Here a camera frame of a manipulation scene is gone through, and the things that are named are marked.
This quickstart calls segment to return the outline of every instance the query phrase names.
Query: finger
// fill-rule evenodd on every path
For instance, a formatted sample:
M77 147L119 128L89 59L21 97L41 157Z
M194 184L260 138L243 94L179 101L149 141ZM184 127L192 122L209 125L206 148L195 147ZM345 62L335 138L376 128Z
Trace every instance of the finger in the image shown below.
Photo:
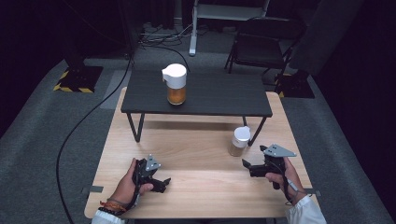
M131 162L131 166L128 169L128 172L126 175L130 176L132 178L132 175L134 174L134 168L136 167L136 159L133 158Z
M140 194L144 194L147 191L151 191L154 188L154 186L152 184L144 184L142 185L142 187L140 187Z
M283 177L282 177L282 175L277 175L277 174L274 174L274 173L267 173L266 175L265 175L265 177L270 181L270 182L276 182L276 183L278 183L279 185L283 185Z
M293 167L293 165L291 164L291 161L289 160L289 157L284 157L283 158L284 162L285 162L285 169L289 169L291 167Z

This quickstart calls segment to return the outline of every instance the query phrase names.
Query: chair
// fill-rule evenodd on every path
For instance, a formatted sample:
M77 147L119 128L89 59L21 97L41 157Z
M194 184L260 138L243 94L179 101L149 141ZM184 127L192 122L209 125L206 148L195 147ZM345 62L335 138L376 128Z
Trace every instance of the chair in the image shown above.
M228 73L231 73L233 64L236 63L267 68L262 77L270 69L281 70L283 76L292 48L304 34L305 27L301 21L271 17L251 18L241 22L224 69L227 69L229 63ZM285 41L288 44L282 50Z

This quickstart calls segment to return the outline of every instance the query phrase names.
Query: cable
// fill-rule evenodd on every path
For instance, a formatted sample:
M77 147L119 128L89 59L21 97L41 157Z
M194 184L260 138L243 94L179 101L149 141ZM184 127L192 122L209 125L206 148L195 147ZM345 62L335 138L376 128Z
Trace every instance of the cable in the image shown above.
M142 38L142 41L140 41L141 44L150 44L151 46L158 46L158 45L164 45L164 46L177 46L182 44L181 39L182 37L187 37L190 36L191 34L188 35L183 35L184 33L186 33L187 30L190 29L190 27L192 26L192 24L190 24L189 26L187 26L183 31L178 32L177 29L175 28L175 30L177 31L175 34L172 35L157 35L154 34L158 31L160 31L162 28L160 29L156 29L154 32L148 33L148 34L142 34L142 35L147 35L146 37ZM165 43L170 43L170 42L178 42L178 44L172 44L172 45L167 45Z
M158 47L158 46L145 46L145 47L151 47L151 48L156 48L156 49L169 49L169 48ZM178 52L178 51L175 50L175 49L169 49L169 50L172 50L172 51L176 52L178 55L180 55L180 57L183 59L184 63L186 64L187 70L188 70L189 72L191 72L191 70L190 70L190 68L189 68L189 65L187 64L187 61L186 61L186 59L183 57L183 55L181 55L181 53Z
M69 219L69 223L73 224L73 218L70 216L69 210L67 209L67 205L64 201L64 195L62 193L62 187L61 187L61 181L60 181L60 177L59 177L59 163L61 161L61 156L62 156L62 152L64 151L64 146L66 145L67 140L70 138L70 136L72 135L72 133L76 130L76 128L79 126L79 124L81 124L82 121L84 121L85 118L87 118L99 105L101 105L104 101L106 101L111 95L114 94L114 92L116 92L116 90L120 87L120 85L122 84L122 81L125 79L127 73L128 73L128 69L129 66L131 64L132 61L132 57L129 59L128 61L128 65L126 66L125 69L125 74L123 75L119 85L116 87L116 89L111 92L104 100L102 100L99 104L97 104L93 109L90 110L90 112L88 112L84 118L82 118L76 125L75 127L72 129L72 131L70 131L70 133L66 136L66 138L64 139L64 142L62 143L61 148L59 149L58 152L58 158L56 160L56 183L58 186L58 191L59 191L59 196L61 197L61 201L62 201L62 205L64 207L64 211L66 212L67 218Z
M290 196L289 196L289 189L288 189L288 186L289 186L288 178L286 177L285 173L282 171L282 169L280 169L279 166L277 166L277 165L276 165L274 162L272 162L272 161L268 161L268 162L270 162L273 166L275 166L275 167L279 170L280 174L282 175L282 178L283 178L283 190L284 190L284 194L285 194L286 199L287 199L288 202L289 202L289 201L290 201Z

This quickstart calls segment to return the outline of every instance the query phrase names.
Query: wooden table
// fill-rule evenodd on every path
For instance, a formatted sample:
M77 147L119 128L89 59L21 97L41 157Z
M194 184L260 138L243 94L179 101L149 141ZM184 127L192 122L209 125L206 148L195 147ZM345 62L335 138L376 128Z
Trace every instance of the wooden table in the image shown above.
M261 134L242 157L227 151L233 130L241 125L240 117L147 115L142 137L149 141L136 143L127 117L120 112L125 94L121 92L107 136L93 186L104 187L91 192L85 216L93 217L100 201L115 190L133 157L148 154L162 164L154 178L172 181L165 193L148 192L139 205L125 213L130 218L199 218L199 217L283 217L290 208L285 196L274 190L266 178L250 177L242 159L263 164L260 145L276 143L297 153L290 158L305 188L312 188L302 158L277 94L267 92L274 115L267 119ZM255 130L260 118L249 118Z

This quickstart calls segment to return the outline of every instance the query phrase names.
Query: human hand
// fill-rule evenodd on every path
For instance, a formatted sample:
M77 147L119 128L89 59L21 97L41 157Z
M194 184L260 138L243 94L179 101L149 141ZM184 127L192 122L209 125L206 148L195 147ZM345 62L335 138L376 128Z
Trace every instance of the human hand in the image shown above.
M295 191L290 185L288 185L288 194L289 197L292 198L292 205L297 204L305 195L305 190L303 188L303 185L301 184L300 177L297 175L297 171L294 168L294 166L291 164L290 160L288 157L283 158L285 161L285 176L287 179L291 180L295 187L297 188L298 191ZM270 182L276 182L279 184L280 189L285 192L284 190L284 180L282 175L274 174L274 173L267 173L265 177L270 181Z
M134 197L134 189L135 184L132 180L132 176L134 174L134 168L136 166L136 159L132 159L131 166L129 167L125 176L120 180L117 185L116 190L111 195L111 197L107 201L111 201L112 203L116 203L122 207L126 207ZM150 191L154 188L152 184L144 184L140 187L140 195L143 195L145 192ZM118 212L120 209L105 206L106 209Z

